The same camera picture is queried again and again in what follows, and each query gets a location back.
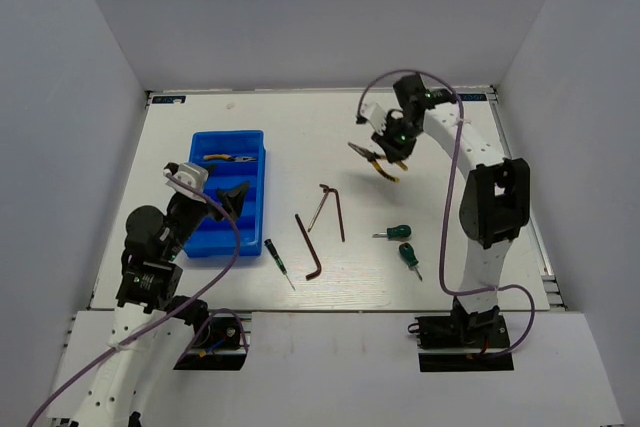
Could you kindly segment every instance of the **screwdriver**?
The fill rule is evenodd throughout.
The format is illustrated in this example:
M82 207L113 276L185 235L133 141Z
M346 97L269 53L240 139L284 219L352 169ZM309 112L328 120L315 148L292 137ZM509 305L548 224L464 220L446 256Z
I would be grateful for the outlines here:
M386 232L382 232L380 234L373 234L373 237L376 239L406 239L411 236L411 227L408 225L398 225L396 227L389 227Z
M296 290L296 288L291 283L291 279L289 278L289 275L287 274L287 269L284 266L284 262L282 262L282 259L278 255L278 251L276 250L276 247L273 245L273 242L271 242L271 239L265 240L264 246L267 248L267 250L271 254L271 257L273 257L273 260L276 261L276 265L280 269L280 272L282 272L284 276L287 278L287 280L289 281L289 285L291 285L291 288L293 290Z
M420 271L418 270L418 259L416 259L416 254L413 252L413 247L409 242L405 242L404 244L400 244L398 247L400 251L400 255L402 256L402 260L406 262L411 270L413 270L420 282L422 282L422 275L420 275Z

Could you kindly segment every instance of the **white wall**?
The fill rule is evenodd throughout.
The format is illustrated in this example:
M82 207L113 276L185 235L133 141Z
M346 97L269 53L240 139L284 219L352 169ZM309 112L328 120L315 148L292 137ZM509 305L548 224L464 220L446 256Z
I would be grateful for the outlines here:
M48 395L144 116L94 0L0 0L0 423Z
M544 0L96 0L147 89L497 82Z
M560 288L640 425L640 0L547 0L500 88Z

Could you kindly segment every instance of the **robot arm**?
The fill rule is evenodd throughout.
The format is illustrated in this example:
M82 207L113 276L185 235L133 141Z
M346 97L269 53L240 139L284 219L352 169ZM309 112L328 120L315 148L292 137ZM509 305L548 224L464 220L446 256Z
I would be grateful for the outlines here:
M169 164L167 169L181 182L204 191L209 172L203 167L185 163ZM207 304L195 300L156 329L122 345L124 339L189 300L175 296L182 269L172 261L211 212L197 195L175 183L168 185L176 193L166 214L147 205L127 218L122 281L108 341L116 353L99 365L70 427L139 427L155 387L173 370L194 332L208 319ZM248 189L247 182L231 191L217 191L234 220L242 211Z
M417 74L402 77L393 89L400 109L385 112L373 104L358 112L358 123L372 125L371 140L384 151L384 156L376 158L393 164L404 161L422 132L453 157L461 122L458 107L452 105L453 93L427 90ZM369 158L376 155L365 152ZM459 217L469 239L459 292L497 289L511 243L529 220L529 167L522 159L505 159L469 123L463 123L457 168L466 180ZM454 297L451 316L462 343L468 344L487 336L498 313L497 291L491 290Z

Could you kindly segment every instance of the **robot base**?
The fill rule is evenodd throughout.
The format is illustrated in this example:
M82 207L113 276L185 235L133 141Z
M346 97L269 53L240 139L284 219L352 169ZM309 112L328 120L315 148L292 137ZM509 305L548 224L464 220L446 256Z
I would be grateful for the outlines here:
M510 345L504 318L496 319L486 338L464 344L450 316L416 317L420 372L492 372L513 370L511 354L491 354ZM486 346L485 354L478 355Z

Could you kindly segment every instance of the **allen key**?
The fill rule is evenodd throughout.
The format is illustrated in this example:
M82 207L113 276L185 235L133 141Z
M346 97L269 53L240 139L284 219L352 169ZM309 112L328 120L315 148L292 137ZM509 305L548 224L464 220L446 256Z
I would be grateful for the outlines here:
M300 232L302 232L302 236L304 237L304 241L307 243L307 247L309 247L309 251L311 252L311 256L313 257L314 262L316 263L316 270L306 275L307 280L315 279L322 273L322 265L320 264L320 259L318 259L318 254L316 254L316 250L313 248L311 244L311 239L307 235L307 231L302 224L302 220L300 220L300 216L296 214L296 222L298 222L298 227L300 227Z
M322 210L322 207L324 206L324 203L327 200L327 197L329 197L329 192L324 190L324 197L322 197L322 200L320 201L320 205L318 206L318 208L316 209L316 213L313 214L313 218L311 219L311 223L309 224L309 227L307 227L307 232L311 232L311 229L313 229L314 224L316 223L316 219L318 218L318 214L320 214L320 211Z
M333 189L326 184L320 184L320 187L322 187L322 191L324 192L322 203L324 203L324 200L326 199L327 195L329 195L330 193L336 194L336 206L338 207L338 222L340 223L340 237L344 242L345 241L344 225L342 223L342 209L340 208L340 194L338 194L338 189Z

